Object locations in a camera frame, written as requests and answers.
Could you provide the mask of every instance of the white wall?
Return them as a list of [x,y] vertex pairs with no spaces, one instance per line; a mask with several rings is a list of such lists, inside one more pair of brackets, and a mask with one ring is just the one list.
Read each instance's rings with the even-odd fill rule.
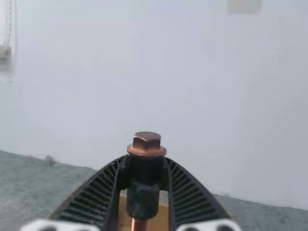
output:
[[1,150],[99,169],[151,130],[210,191],[308,209],[307,1],[17,6]]

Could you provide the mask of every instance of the threaded shaft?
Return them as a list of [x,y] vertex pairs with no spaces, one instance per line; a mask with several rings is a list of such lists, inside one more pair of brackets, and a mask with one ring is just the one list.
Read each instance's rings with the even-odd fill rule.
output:
[[148,220],[131,220],[131,231],[148,231]]

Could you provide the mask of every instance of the bolt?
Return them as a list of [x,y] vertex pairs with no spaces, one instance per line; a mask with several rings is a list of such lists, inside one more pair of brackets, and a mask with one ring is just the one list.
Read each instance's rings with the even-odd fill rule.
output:
[[137,132],[134,135],[133,144],[127,147],[127,152],[139,156],[163,156],[167,151],[160,146],[160,139],[161,136],[154,132]]

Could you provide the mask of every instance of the white plastic part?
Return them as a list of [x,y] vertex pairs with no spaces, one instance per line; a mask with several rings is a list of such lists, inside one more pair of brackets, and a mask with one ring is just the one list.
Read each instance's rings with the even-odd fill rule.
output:
[[180,225],[177,231],[186,231],[192,228],[195,231],[242,231],[240,226],[230,219],[218,219],[205,222]]
[[20,231],[100,231],[95,225],[57,220],[36,220],[25,225]]

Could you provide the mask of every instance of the cord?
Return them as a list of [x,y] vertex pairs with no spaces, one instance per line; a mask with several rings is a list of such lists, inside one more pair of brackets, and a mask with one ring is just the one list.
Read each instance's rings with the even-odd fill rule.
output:
[[4,45],[9,45],[12,36],[12,0],[7,0],[8,10],[5,15],[5,38]]

